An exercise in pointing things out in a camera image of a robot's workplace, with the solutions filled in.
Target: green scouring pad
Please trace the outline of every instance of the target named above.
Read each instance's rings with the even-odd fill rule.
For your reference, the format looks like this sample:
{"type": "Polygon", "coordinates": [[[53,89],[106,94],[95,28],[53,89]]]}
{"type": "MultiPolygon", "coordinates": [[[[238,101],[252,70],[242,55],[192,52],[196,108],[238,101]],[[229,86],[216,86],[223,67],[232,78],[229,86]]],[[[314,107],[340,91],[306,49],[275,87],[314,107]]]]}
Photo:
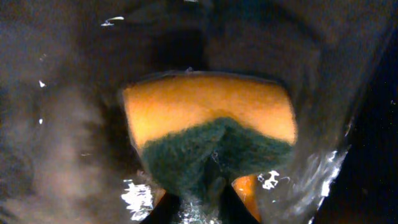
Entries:
{"type": "Polygon", "coordinates": [[[169,193],[216,203],[238,177],[287,162],[296,140],[286,91],[226,76],[176,76],[123,93],[133,145],[169,193]]]}

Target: sponge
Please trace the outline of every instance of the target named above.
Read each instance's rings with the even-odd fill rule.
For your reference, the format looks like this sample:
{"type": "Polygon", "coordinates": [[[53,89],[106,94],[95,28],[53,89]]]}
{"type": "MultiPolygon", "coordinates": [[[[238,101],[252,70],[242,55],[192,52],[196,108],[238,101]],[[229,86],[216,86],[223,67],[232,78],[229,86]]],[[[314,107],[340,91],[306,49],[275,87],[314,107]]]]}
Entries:
{"type": "Polygon", "coordinates": [[[130,86],[123,97],[145,170],[169,193],[209,208],[226,184],[285,164],[296,140],[289,96],[275,83],[177,75],[130,86]]]}

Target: dark green abrasive layer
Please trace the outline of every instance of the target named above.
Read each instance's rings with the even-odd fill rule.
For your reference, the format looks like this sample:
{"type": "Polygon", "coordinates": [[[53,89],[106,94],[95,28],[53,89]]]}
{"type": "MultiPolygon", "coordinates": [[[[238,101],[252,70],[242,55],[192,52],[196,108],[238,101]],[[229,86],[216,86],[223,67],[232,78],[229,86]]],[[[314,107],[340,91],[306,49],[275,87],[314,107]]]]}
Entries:
{"type": "Polygon", "coordinates": [[[238,177],[286,164],[291,152],[287,142],[218,118],[147,142],[142,161],[169,193],[206,203],[218,200],[225,184],[238,177]]]}

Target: sponge edge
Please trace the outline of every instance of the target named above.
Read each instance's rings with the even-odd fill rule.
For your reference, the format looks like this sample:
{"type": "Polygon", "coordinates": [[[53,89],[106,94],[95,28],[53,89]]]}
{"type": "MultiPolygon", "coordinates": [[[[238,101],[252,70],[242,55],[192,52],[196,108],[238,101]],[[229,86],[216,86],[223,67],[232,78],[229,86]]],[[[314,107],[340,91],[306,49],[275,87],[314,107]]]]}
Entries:
{"type": "Polygon", "coordinates": [[[296,141],[293,107],[275,83],[221,76],[177,76],[123,91],[131,138],[139,154],[150,140],[229,117],[265,136],[296,141]]]}

